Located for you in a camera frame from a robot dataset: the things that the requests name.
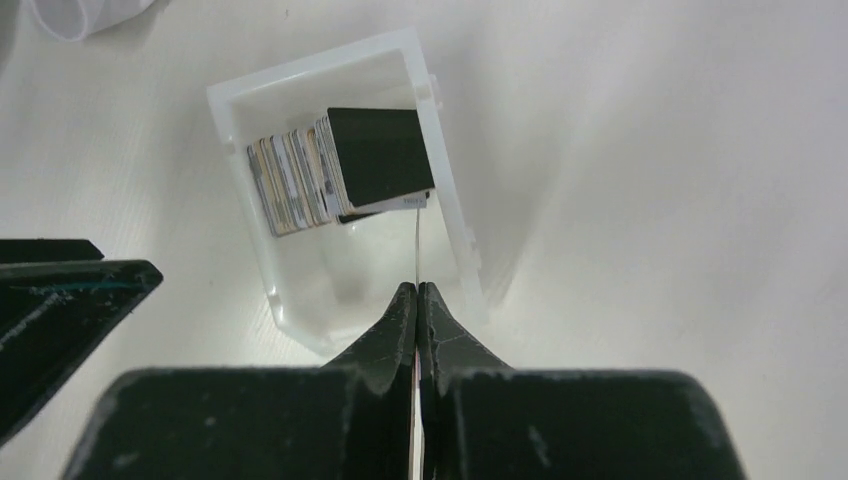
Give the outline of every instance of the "black card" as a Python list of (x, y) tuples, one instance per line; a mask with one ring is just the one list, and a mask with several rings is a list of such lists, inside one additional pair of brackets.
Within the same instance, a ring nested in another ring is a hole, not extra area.
[(434, 188), (416, 110), (329, 108), (327, 116), (354, 207)]

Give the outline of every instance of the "white plastic bin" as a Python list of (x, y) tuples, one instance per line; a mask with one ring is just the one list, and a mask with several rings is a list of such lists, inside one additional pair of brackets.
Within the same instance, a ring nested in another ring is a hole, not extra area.
[(479, 255), (459, 205), (435, 85), (413, 29), (372, 37), (208, 89), (218, 136), (247, 217), (277, 326), (330, 355), (376, 322), (401, 282), (415, 282), (415, 211), (275, 238), (248, 165), (253, 141), (328, 107), (416, 108), (436, 186), (421, 210), (420, 280), (435, 282), (464, 322), (485, 322)]

